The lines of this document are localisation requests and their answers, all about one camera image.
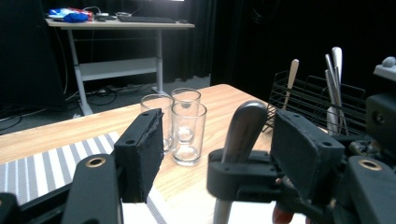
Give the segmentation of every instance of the desk top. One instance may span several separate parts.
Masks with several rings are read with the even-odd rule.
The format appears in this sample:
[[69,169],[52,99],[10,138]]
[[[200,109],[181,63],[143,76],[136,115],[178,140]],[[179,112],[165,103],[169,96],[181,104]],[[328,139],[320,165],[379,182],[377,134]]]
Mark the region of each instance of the desk top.
[[[226,134],[238,106],[255,97],[228,85],[199,90],[207,107],[203,155],[196,166],[176,165],[166,155],[154,186],[178,218],[189,223],[211,223],[215,198],[206,190],[207,155],[224,147]],[[104,133],[122,135],[140,114],[140,105],[129,105],[16,133],[0,135],[0,163],[65,146]],[[271,134],[261,133],[254,148],[269,149]]]
[[190,23],[150,23],[150,22],[122,22],[122,21],[85,21],[78,23],[54,21],[46,19],[51,27],[59,27],[65,30],[115,30],[115,29],[161,29],[161,30],[180,30],[194,28]]

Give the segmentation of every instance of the floor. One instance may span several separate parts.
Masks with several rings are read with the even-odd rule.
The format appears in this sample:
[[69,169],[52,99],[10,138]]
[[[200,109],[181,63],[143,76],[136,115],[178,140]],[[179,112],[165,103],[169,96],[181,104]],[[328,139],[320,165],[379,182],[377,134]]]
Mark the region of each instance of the floor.
[[[163,90],[167,93],[180,87],[198,90],[209,85],[210,77],[194,77],[187,81],[176,79],[175,82],[163,83]],[[130,84],[122,88],[106,86],[97,91],[87,93],[87,99],[93,113],[98,113],[137,104],[143,96],[154,93],[151,89],[152,86],[155,86],[155,84]],[[65,111],[0,106],[0,135],[78,118],[82,116],[81,109],[78,106],[78,99],[78,94],[68,96],[66,100],[67,109]]]

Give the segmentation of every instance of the wire basket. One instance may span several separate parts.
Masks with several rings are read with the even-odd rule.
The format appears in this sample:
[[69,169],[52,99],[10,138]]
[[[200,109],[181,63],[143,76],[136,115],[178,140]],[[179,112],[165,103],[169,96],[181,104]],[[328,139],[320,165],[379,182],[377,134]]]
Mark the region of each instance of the wire basket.
[[[278,109],[298,113],[331,135],[365,135],[365,90],[346,84],[341,85],[342,106],[331,103],[325,78],[309,76],[305,81],[294,80],[292,89],[288,89],[289,71],[277,73],[268,101],[268,120],[264,131],[274,128],[274,118]],[[327,120],[329,107],[334,107],[337,120],[337,132],[329,129]]]

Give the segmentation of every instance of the white metal desk frame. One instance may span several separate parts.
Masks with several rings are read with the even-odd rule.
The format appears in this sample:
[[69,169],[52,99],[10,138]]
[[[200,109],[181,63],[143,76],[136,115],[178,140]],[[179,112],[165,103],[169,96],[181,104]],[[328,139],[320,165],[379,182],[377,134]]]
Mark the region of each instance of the white metal desk frame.
[[[193,28],[189,23],[140,23],[140,22],[120,22],[120,21],[87,21],[83,23],[57,22],[47,19],[47,23],[52,27],[59,27],[67,31],[69,44],[73,57],[73,64],[76,73],[76,81],[80,97],[80,107],[84,115],[92,114],[90,105],[84,89],[84,81],[96,80],[109,77],[124,77],[137,74],[157,72],[157,86],[153,90],[159,93],[163,91],[163,29],[188,29]],[[78,56],[73,37],[73,30],[136,30],[152,29],[156,30],[156,57],[146,59],[134,59],[103,63],[82,63],[78,62]]]

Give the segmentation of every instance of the gray floor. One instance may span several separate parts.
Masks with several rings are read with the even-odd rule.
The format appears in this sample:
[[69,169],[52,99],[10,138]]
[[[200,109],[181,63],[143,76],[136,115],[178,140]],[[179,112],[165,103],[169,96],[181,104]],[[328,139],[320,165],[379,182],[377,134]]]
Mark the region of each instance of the gray floor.
[[[189,87],[201,89],[210,85],[210,77],[194,77],[187,81],[179,79],[175,82],[163,83],[163,90],[170,93],[171,90],[180,87]],[[126,105],[134,105],[140,102],[140,99],[148,94],[153,93],[151,87],[155,84],[129,85],[127,88],[103,89],[101,94],[88,94],[87,99],[90,103],[93,113],[107,111]],[[78,95],[68,100],[68,109],[66,111],[50,110],[21,110],[9,114],[5,118],[0,118],[0,134],[14,133],[58,121],[77,118],[82,116],[81,109],[78,106]]]

